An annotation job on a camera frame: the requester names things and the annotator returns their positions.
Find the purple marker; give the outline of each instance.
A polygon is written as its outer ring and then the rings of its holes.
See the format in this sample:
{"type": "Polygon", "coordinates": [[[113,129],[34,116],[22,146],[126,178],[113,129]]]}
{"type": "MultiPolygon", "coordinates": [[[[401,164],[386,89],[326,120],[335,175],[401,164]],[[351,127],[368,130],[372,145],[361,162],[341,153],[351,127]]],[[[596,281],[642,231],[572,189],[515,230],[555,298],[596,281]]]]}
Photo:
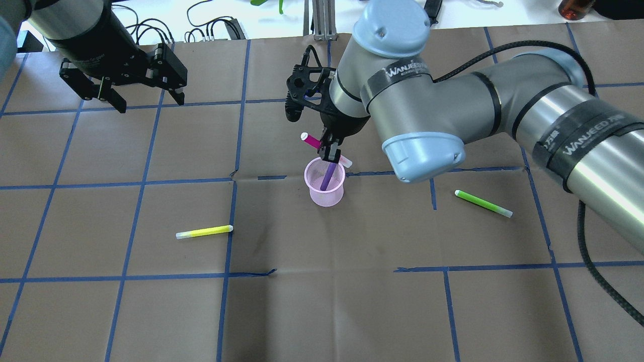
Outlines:
{"type": "Polygon", "coordinates": [[[326,191],[328,189],[328,183],[331,182],[331,176],[336,170],[337,164],[333,162],[329,163],[327,173],[325,173],[324,178],[322,179],[322,184],[320,185],[320,191],[326,191]]]}

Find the robotic arm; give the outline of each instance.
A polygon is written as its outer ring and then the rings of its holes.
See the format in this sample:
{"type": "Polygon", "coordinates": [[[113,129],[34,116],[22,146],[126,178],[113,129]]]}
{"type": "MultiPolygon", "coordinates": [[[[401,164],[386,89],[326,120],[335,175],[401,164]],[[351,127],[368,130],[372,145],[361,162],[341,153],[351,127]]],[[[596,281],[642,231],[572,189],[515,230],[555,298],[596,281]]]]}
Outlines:
{"type": "Polygon", "coordinates": [[[0,75],[15,57],[15,33],[27,19],[65,55],[59,75],[79,97],[107,101],[125,113],[127,103],[112,86],[142,83],[184,104],[185,66],[164,43],[149,53],[139,49],[107,0],[3,0],[0,75]]]}
{"type": "Polygon", "coordinates": [[[320,112],[318,153],[337,163],[344,138],[372,117],[402,182],[447,172],[465,160],[465,144],[506,132],[644,254],[644,121],[582,90],[577,61],[587,66],[560,50],[434,80],[418,56],[429,33],[415,1],[371,1],[338,69],[309,67],[307,48],[287,81],[287,118],[298,120],[305,106],[320,112]],[[315,93],[319,104],[306,99],[315,93]]]}

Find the yellow marker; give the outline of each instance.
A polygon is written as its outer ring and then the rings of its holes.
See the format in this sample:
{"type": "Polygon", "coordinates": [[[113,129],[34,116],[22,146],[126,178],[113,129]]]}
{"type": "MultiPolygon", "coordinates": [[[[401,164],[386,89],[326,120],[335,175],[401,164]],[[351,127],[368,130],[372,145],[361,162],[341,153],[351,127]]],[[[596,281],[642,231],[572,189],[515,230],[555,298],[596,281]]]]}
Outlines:
{"type": "Polygon", "coordinates": [[[231,231],[232,231],[232,225],[208,227],[206,229],[184,231],[182,233],[177,233],[176,239],[179,240],[179,239],[186,239],[186,238],[194,238],[196,236],[229,233],[231,231]]]}

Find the green object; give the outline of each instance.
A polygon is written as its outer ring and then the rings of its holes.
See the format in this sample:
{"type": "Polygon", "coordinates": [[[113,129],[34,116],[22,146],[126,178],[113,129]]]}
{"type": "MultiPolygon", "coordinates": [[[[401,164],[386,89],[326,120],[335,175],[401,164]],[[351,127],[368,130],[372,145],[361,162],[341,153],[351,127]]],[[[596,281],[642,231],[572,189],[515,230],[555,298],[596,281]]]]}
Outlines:
{"type": "MultiPolygon", "coordinates": [[[[254,6],[259,6],[262,5],[263,3],[267,2],[268,0],[251,0],[251,5],[254,6]]],[[[282,5],[284,5],[284,0],[279,0],[279,13],[284,14],[284,10],[282,10],[282,5]]]]}
{"type": "Polygon", "coordinates": [[[506,216],[508,218],[512,217],[512,211],[508,209],[504,209],[503,207],[500,207],[499,205],[492,204],[491,202],[485,201],[482,198],[478,198],[474,195],[468,194],[465,191],[461,190],[456,190],[454,191],[454,195],[456,195],[459,198],[462,198],[463,200],[467,200],[471,202],[472,204],[477,204],[481,207],[485,207],[488,210],[494,211],[497,214],[501,214],[503,216],[506,216]]]}

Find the pink marker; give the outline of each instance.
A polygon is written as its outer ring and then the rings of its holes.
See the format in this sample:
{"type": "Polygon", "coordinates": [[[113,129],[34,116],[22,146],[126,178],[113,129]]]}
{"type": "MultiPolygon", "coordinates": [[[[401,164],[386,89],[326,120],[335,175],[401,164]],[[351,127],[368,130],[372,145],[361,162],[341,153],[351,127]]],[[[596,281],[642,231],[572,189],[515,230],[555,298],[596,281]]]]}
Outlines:
{"type": "MultiPolygon", "coordinates": [[[[310,144],[313,148],[315,148],[315,149],[320,148],[320,141],[315,139],[315,137],[313,137],[312,135],[309,135],[306,132],[302,132],[302,134],[299,137],[300,137],[300,139],[302,141],[310,144]]],[[[354,164],[351,160],[349,160],[348,158],[344,157],[343,155],[340,155],[340,162],[339,163],[342,166],[344,166],[345,168],[349,168],[349,167],[351,167],[351,165],[354,164]]]]}

